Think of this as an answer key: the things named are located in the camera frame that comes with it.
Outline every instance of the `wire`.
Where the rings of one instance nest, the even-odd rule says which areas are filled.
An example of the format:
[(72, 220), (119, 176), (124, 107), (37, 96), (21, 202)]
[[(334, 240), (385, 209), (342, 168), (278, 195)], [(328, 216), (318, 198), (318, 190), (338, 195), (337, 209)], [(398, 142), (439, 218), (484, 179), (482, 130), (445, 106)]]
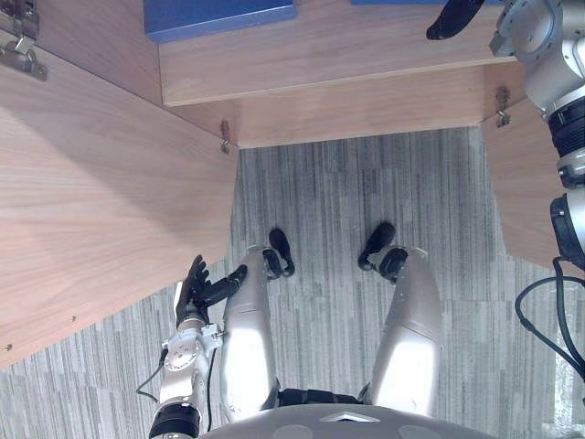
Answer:
[(161, 371), (161, 369), (165, 365), (166, 354), (168, 354), (168, 349), (164, 348), (161, 351), (161, 357), (158, 360), (158, 368), (156, 368), (156, 370), (153, 372), (153, 374), (150, 377), (148, 377), (148, 379), (145, 382), (143, 382), (140, 386), (138, 386), (136, 388), (136, 394), (138, 394), (140, 396), (145, 396), (146, 398), (153, 400), (155, 403), (158, 403), (158, 400), (150, 393), (148, 393), (146, 391), (142, 391), (141, 388), (144, 387), (146, 384), (148, 384), (150, 381), (152, 381), (153, 378), (158, 374), (158, 372)]
[(574, 282), (576, 284), (580, 284), (580, 285), (585, 286), (584, 280), (579, 279), (578, 277), (572, 277), (572, 276), (561, 275), (560, 277), (558, 277), (558, 275), (557, 275), (555, 277), (548, 277), (546, 279), (541, 279), (540, 281), (534, 282), (533, 284), (529, 285), (527, 288), (525, 288), (522, 291), (522, 293), (520, 293), (518, 295), (518, 297), (516, 298), (516, 301), (514, 303), (514, 308), (516, 310), (516, 314), (518, 315), (518, 318), (520, 319), (520, 324), (523, 327), (525, 327), (529, 332), (532, 332), (540, 341), (542, 341), (549, 348), (553, 349), (556, 353), (558, 353), (565, 361), (568, 362), (568, 364), (570, 364), (570, 366), (574, 370), (577, 371), (577, 373), (581, 376), (581, 379), (585, 380), (585, 368), (583, 368), (578, 363), (577, 360), (575, 360), (570, 354), (568, 354), (562, 348), (560, 348), (550, 338), (547, 338), (543, 333), (538, 331), (538, 329), (535, 328), (535, 326), (532, 324), (532, 322), (530, 320), (528, 320), (525, 317), (524, 313), (522, 312), (522, 301), (525, 299), (525, 297), (529, 293), (531, 293), (532, 291), (537, 289), (539, 286), (542, 286), (544, 284), (550, 284), (552, 282), (557, 283), (557, 287), (558, 287), (559, 283), (561, 285), (563, 285), (563, 282)]
[(208, 423), (207, 423), (207, 432), (209, 433), (211, 431), (211, 372), (213, 371), (213, 363), (216, 360), (216, 351), (218, 349), (215, 348), (213, 349), (213, 354), (211, 354), (211, 362), (209, 363), (209, 373), (207, 375), (207, 417), (209, 419)]
[(563, 284), (563, 271), (560, 268), (560, 261), (565, 261), (565, 259), (559, 256), (552, 261), (552, 264), (555, 267), (555, 274), (557, 275), (558, 326), (560, 327), (560, 334), (563, 336), (563, 340), (565, 341), (565, 345), (567, 346), (570, 355), (573, 356), (582, 369), (585, 369), (585, 360), (583, 360), (583, 357), (580, 355), (577, 348), (575, 348), (575, 344), (570, 336), (569, 327), (567, 325), (567, 314), (565, 313), (565, 286)]

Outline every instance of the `metal hinge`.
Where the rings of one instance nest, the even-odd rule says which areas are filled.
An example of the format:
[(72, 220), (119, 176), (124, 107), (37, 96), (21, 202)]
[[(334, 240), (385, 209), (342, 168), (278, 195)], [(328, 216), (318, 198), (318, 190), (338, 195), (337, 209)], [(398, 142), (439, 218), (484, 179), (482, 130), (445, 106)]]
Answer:
[(33, 50), (38, 23), (36, 0), (0, 0), (0, 28), (17, 38), (0, 46), (0, 64), (45, 81), (47, 67), (37, 62)]
[(502, 85), (497, 88), (495, 92), (495, 102), (497, 104), (497, 127), (502, 128), (503, 126), (509, 125), (512, 122), (512, 118), (510, 114), (508, 114), (505, 109), (508, 106), (508, 102), (510, 101), (510, 90)]

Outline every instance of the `wood grain surface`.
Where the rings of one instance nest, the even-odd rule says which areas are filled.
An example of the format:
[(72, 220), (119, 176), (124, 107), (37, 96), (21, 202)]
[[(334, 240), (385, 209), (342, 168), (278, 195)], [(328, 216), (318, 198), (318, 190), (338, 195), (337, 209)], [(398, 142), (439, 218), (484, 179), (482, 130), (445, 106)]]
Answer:
[(161, 103), (158, 47), (144, 34), (142, 0), (38, 0), (37, 11), (39, 47)]
[(528, 99), (508, 110), (512, 122), (482, 123), (495, 199), (502, 216), (507, 252), (543, 267), (558, 256), (549, 206), (565, 191), (550, 132)]
[(0, 367), (223, 257), (236, 175), (217, 137), (37, 55), (47, 82), (0, 67)]
[(355, 7), (302, 0), (298, 17), (161, 45), (165, 105), (210, 102), (364, 77), (506, 62), (488, 44), (501, 8), (489, 6), (460, 35), (428, 41), (439, 5)]
[(518, 63), (475, 66), (293, 89), (173, 111), (220, 135), (227, 120), (240, 147), (477, 125), (495, 111), (495, 90), (523, 93)]

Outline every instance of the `gray carpet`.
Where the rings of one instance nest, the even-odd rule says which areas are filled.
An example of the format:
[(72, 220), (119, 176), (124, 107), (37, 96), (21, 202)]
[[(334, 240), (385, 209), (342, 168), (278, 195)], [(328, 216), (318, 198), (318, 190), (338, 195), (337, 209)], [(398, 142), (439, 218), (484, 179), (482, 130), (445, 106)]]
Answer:
[[(231, 247), (212, 274), (268, 243), (273, 226), (286, 230), (297, 274), (270, 286), (282, 385), (357, 394), (368, 381), (392, 288), (355, 259), (381, 220), (396, 225), (397, 243), (431, 255), (446, 335), (436, 415), (501, 438), (585, 434), (585, 386), (516, 320), (516, 294), (549, 270), (505, 255), (475, 128), (241, 152)], [(0, 371), (1, 437), (145, 438), (154, 406), (133, 388), (172, 333), (173, 292)], [(583, 347), (585, 295), (567, 296)], [(526, 313), (559, 339), (550, 287)], [(220, 306), (210, 314), (218, 320)], [(217, 395), (215, 375), (212, 385)]]

